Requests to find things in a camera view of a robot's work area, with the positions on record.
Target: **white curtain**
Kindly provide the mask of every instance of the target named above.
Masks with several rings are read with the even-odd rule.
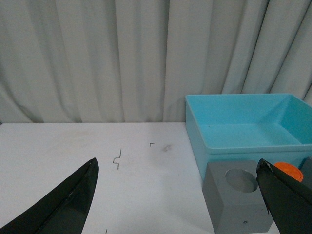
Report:
[[[312,104],[311,0],[1,0],[0,121],[184,121],[188,94]]]

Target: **black mark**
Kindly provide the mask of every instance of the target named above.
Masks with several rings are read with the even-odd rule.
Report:
[[[113,160],[113,164],[117,164],[117,170],[119,169],[119,163],[115,162],[115,159],[120,158],[120,157],[121,157],[121,149],[120,149],[119,157],[115,157]]]

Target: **circular hole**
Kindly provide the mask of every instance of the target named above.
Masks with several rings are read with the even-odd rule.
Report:
[[[228,184],[237,191],[252,193],[258,188],[255,177],[242,169],[230,169],[225,174]]]

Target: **plastic storage box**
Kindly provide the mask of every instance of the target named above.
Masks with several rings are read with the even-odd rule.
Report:
[[[203,180],[212,161],[312,156],[312,108],[290,94],[188,95],[186,129]]]

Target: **gray block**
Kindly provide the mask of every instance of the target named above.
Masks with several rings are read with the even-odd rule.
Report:
[[[306,159],[301,167],[301,172],[303,174],[302,183],[306,185],[309,189],[312,189],[312,158]]]
[[[255,161],[209,162],[203,194],[216,234],[267,232],[273,219],[256,181]]]

